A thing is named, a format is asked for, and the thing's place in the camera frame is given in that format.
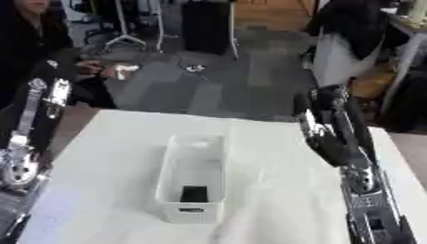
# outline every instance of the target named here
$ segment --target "desk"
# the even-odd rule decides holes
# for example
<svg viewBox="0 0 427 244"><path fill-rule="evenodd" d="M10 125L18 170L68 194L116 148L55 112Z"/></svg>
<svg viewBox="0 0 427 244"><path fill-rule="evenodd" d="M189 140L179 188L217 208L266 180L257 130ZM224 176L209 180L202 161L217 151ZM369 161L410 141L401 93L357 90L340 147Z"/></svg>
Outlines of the desk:
<svg viewBox="0 0 427 244"><path fill-rule="evenodd" d="M408 19L404 19L394 14L389 14L389 16L391 24L400 31L408 34L410 36L410 40L406 44L405 50L400 57L395 81L392 83L384 97L381 112L386 112L389 108L400 83L411 68L419 47L427 40L427 27L420 27L411 23Z"/></svg>
<svg viewBox="0 0 427 244"><path fill-rule="evenodd" d="M372 132L398 205L427 243L427 195L387 133ZM175 133L227 138L221 226L159 219L153 188ZM337 170L305 145L297 124L101 111L54 165L22 244L349 243Z"/></svg>

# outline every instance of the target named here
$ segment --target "cable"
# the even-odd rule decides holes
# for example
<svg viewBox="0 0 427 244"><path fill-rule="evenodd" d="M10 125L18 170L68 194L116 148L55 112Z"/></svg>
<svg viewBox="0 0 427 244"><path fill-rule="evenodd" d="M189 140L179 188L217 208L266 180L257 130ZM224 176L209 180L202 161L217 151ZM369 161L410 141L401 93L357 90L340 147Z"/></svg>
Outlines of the cable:
<svg viewBox="0 0 427 244"><path fill-rule="evenodd" d="M190 74L190 75L195 75L200 77L201 79L203 79L206 82L211 82L206 76L204 76L203 74L201 74L201 72L203 72L204 70L207 69L206 66L204 65L187 65L184 66L182 63L184 61L183 57L179 57L177 66L179 69L181 69L184 73L186 74Z"/></svg>

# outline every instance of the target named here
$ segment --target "plastic bin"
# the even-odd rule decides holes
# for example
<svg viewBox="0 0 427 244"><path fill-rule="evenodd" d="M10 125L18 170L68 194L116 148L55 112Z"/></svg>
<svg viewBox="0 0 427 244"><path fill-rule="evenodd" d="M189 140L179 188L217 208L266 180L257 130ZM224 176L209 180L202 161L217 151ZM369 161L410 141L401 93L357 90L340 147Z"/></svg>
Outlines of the plastic bin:
<svg viewBox="0 0 427 244"><path fill-rule="evenodd" d="M167 221L221 221L225 200L223 137L173 136L166 150L155 199ZM181 202L184 187L206 187L207 202Z"/></svg>

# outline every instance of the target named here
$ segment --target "person's hand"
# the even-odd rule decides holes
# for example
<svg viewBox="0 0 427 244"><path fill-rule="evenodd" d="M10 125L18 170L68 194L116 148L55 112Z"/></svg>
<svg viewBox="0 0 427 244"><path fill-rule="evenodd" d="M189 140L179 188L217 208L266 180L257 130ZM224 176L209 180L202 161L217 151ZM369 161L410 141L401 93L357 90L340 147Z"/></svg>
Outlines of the person's hand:
<svg viewBox="0 0 427 244"><path fill-rule="evenodd" d="M138 66L130 64L115 64L108 66L100 73L102 77L113 78L119 80L126 80L135 71L139 69Z"/></svg>
<svg viewBox="0 0 427 244"><path fill-rule="evenodd" d="M102 71L101 64L96 60L83 60L75 65L79 68L78 73L83 75L97 75Z"/></svg>
<svg viewBox="0 0 427 244"><path fill-rule="evenodd" d="M116 78L115 65L110 65L110 66L105 67L105 69L100 72L100 75L104 78L115 79Z"/></svg>

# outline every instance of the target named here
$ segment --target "gray carpet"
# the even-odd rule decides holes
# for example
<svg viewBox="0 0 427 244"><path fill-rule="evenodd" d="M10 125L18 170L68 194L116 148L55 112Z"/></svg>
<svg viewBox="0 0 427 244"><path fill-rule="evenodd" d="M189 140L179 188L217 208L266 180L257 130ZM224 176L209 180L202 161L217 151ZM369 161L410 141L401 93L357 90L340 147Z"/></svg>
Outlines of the gray carpet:
<svg viewBox="0 0 427 244"><path fill-rule="evenodd" d="M315 83L298 61L307 37L258 27L238 28L236 37L238 60L231 53L183 51L180 39L166 39L164 53L117 49L104 55L142 66L126 82L108 82L116 103L129 111L288 121L294 94ZM183 70L193 64L207 69L200 74Z"/></svg>

